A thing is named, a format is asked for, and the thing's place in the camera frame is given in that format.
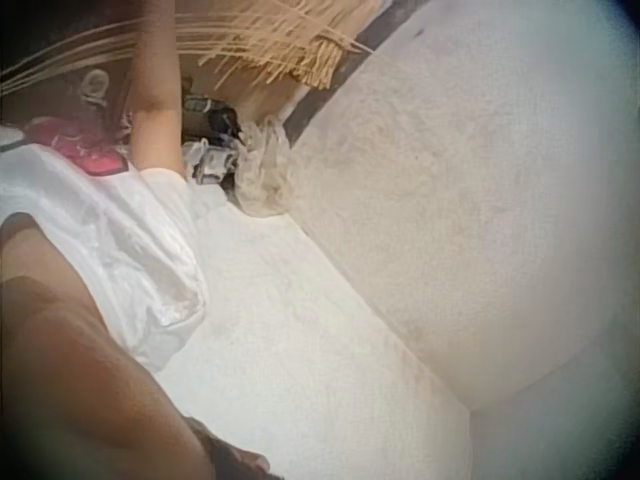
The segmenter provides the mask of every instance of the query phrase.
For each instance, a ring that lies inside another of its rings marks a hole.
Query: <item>straw broom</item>
[[[222,58],[228,76],[258,69],[256,82],[285,75],[328,88],[348,51],[367,50],[353,37],[379,9],[379,0],[215,0],[206,16],[176,16],[178,52],[196,55],[202,66]],[[88,30],[0,72],[0,96],[37,82],[102,63],[130,58],[137,20]]]

